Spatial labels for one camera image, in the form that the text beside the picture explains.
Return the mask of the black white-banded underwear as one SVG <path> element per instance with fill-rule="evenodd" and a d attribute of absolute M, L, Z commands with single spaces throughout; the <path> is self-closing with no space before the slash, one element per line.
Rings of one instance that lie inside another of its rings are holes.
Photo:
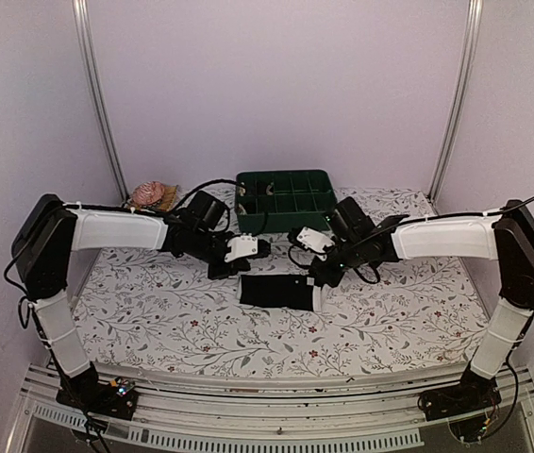
<path fill-rule="evenodd" d="M 240 304 L 261 309 L 323 309 L 323 289 L 303 275 L 243 275 L 236 296 Z"/>

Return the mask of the green divided storage box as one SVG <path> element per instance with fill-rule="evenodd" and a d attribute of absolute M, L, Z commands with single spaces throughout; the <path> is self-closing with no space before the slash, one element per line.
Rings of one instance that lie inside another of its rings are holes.
<path fill-rule="evenodd" d="M 298 227 L 328 230 L 325 214 L 337 204 L 329 174 L 321 169 L 242 172 L 236 175 L 234 208 L 243 233 L 287 233 Z M 257 192 L 273 181 L 275 195 Z"/>

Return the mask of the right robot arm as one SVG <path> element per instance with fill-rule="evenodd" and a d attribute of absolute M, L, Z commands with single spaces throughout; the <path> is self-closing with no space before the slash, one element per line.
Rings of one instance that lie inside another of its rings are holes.
<path fill-rule="evenodd" d="M 526 203 L 510 200 L 500 210 L 476 214 L 391 215 L 375 224 L 347 197 L 325 221 L 329 235 L 304 227 L 293 236 L 315 253 L 309 274 L 320 287 L 337 287 L 362 265 L 434 257 L 497 262 L 499 300 L 452 397 L 460 411 L 473 411 L 488 398 L 489 385 L 534 317 L 534 218 Z"/>

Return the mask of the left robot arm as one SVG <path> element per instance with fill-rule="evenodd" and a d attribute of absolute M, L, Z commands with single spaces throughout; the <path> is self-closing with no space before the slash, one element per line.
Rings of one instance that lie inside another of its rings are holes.
<path fill-rule="evenodd" d="M 78 254 L 104 249 L 148 250 L 206 264 L 210 279 L 234 277 L 259 255 L 259 238 L 217 226 L 226 205 L 199 192 L 170 211 L 66 203 L 53 193 L 34 206 L 11 245 L 5 281 L 18 288 L 28 317 L 58 369 L 61 384 L 86 410 L 105 402 L 105 389 L 80 339 L 69 276 Z"/>

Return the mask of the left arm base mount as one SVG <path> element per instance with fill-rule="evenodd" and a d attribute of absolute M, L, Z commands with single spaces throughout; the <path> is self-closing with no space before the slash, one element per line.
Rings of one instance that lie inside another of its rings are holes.
<path fill-rule="evenodd" d="M 61 383 L 56 400 L 83 413 L 105 415 L 130 421 L 137 408 L 139 393 L 136 390 L 120 392 L 118 386 L 91 379 L 73 378 Z"/>

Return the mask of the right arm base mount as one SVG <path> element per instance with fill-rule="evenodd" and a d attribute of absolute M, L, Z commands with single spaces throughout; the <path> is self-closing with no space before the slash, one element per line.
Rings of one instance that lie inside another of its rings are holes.
<path fill-rule="evenodd" d="M 420 393 L 417 406 L 427 421 L 481 411 L 502 401 L 494 379 L 462 378 L 459 383 Z"/>

